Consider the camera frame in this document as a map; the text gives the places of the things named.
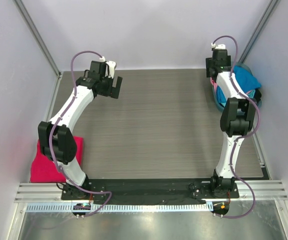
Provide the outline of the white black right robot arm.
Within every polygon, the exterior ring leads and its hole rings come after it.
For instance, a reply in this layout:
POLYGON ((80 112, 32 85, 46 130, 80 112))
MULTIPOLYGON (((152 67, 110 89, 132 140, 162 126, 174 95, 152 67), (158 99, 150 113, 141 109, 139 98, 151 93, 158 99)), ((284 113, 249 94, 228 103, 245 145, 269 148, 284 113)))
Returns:
POLYGON ((206 76, 223 92, 226 104, 220 118, 223 144, 219 162, 210 178, 208 190, 215 198, 236 194, 236 163, 241 145, 253 127, 256 108, 238 84, 232 72, 231 56, 224 44, 212 47, 212 57, 206 61, 206 76))

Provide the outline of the light pink t shirt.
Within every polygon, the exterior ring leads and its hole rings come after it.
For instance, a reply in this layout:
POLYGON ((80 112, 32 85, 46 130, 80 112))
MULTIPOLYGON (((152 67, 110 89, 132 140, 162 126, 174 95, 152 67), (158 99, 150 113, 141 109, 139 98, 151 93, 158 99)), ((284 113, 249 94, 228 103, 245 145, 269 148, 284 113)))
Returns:
POLYGON ((211 83, 211 85, 213 87, 213 91, 216 93, 218 84, 213 80, 212 77, 210 78, 210 83, 211 83))

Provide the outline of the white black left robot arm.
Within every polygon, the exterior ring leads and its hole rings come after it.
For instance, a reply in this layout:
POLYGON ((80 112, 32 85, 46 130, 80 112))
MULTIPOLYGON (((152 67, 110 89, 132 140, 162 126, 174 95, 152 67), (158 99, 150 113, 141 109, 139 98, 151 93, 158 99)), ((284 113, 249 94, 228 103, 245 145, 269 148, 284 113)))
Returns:
POLYGON ((117 64, 114 61, 92 61, 85 76, 79 77, 70 97, 59 112, 48 122, 38 125, 38 140, 41 153, 54 162, 64 175, 69 186, 87 189, 87 175, 77 160, 77 143, 74 127, 85 108, 96 96, 118 99, 122 77, 115 77, 117 64))

